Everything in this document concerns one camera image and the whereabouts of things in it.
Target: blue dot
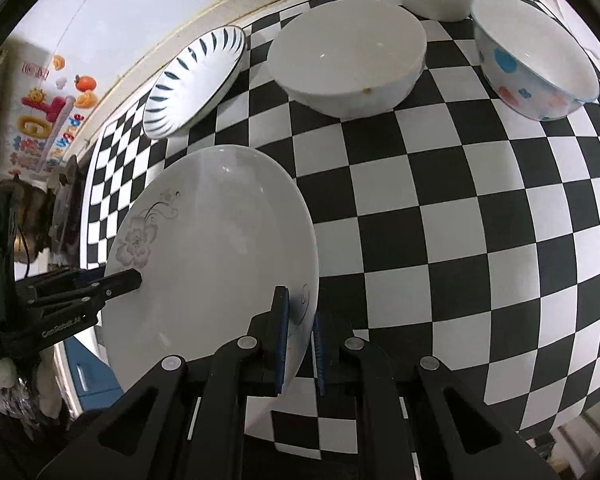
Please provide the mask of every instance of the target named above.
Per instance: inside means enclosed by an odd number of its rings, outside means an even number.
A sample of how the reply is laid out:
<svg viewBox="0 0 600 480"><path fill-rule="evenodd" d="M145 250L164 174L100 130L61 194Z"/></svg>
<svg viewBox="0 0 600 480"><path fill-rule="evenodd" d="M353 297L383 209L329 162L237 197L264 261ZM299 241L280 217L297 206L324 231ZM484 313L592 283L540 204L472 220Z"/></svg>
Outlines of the blue dot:
<svg viewBox="0 0 600 480"><path fill-rule="evenodd" d="M499 48L494 49L493 53L495 54L496 62L503 72L512 74L516 71L518 64L516 63L516 60L511 57L511 54L508 54Z"/></svg>

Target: silver screw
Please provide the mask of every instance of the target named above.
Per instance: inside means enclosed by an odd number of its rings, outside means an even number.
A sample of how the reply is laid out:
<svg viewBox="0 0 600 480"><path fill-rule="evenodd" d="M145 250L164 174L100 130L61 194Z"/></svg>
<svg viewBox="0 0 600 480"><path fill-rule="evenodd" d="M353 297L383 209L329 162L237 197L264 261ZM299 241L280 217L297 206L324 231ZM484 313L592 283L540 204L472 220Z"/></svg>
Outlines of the silver screw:
<svg viewBox="0 0 600 480"><path fill-rule="evenodd" d="M238 346L243 350L254 348L254 346L257 344L258 340L250 335L243 335L240 339L238 339Z"/></svg>
<svg viewBox="0 0 600 480"><path fill-rule="evenodd" d="M170 355L169 357L165 357L162 360L162 368L167 370L168 372L172 372L180 368L182 364L181 359L178 356Z"/></svg>
<svg viewBox="0 0 600 480"><path fill-rule="evenodd" d="M359 337L350 337L344 342L344 346L346 346L349 350L362 350L364 345L365 342Z"/></svg>
<svg viewBox="0 0 600 480"><path fill-rule="evenodd" d="M435 357L427 355L420 359L420 366L425 370L429 370L432 372L433 370L437 370L440 367L440 361L438 361Z"/></svg>

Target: oval plate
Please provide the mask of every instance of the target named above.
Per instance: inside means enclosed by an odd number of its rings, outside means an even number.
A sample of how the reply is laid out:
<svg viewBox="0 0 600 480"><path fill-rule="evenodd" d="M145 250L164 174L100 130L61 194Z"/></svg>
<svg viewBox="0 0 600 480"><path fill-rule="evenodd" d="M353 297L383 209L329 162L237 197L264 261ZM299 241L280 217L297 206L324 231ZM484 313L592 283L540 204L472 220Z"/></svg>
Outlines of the oval plate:
<svg viewBox="0 0 600 480"><path fill-rule="evenodd" d="M235 83L245 51L240 27L227 25L200 36L164 69L142 114L150 139L163 139L201 121Z"/></svg>
<svg viewBox="0 0 600 480"><path fill-rule="evenodd" d="M106 275L135 268L138 290L107 301L107 357L123 390L170 354L213 354L290 293L285 384L306 351L318 295L318 253L307 206L272 158L212 146L161 173L126 215Z"/></svg>

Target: bowl with blue leaf pattern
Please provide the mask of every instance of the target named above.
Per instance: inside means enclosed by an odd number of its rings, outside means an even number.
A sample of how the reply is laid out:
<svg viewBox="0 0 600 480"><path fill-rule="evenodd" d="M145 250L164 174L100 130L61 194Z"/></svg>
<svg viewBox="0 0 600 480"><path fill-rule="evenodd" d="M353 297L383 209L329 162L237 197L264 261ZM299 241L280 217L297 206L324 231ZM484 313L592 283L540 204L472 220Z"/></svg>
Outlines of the bowl with blue leaf pattern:
<svg viewBox="0 0 600 480"><path fill-rule="evenodd" d="M474 0L471 15L482 72L515 111L552 121L598 98L589 57L541 10L521 0Z"/></svg>
<svg viewBox="0 0 600 480"><path fill-rule="evenodd" d="M219 27L171 60L144 106L144 134L163 139L183 127L190 128L218 106L240 73L245 39L240 27Z"/></svg>

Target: table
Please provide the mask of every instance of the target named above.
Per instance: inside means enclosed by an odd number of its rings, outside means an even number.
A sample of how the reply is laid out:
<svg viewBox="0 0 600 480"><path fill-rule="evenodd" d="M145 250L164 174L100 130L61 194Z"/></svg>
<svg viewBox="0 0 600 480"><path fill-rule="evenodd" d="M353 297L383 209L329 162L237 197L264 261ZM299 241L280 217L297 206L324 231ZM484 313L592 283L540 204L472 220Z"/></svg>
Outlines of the table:
<svg viewBox="0 0 600 480"><path fill-rule="evenodd" d="M422 19L427 69L405 101L372 118L326 117L289 102L264 61L282 27L329 1L248 25L248 63L190 131L142 135L148 88L104 128L83 260L106 262L164 168L213 144L253 146L296 179L312 215L318 309L395 358L441 358L524 438L565 423L600 400L600 98L563 120L528 120L485 81L470 20ZM316 399L313 377L309 351L252 433L314 458L355 452L352 402Z"/></svg>

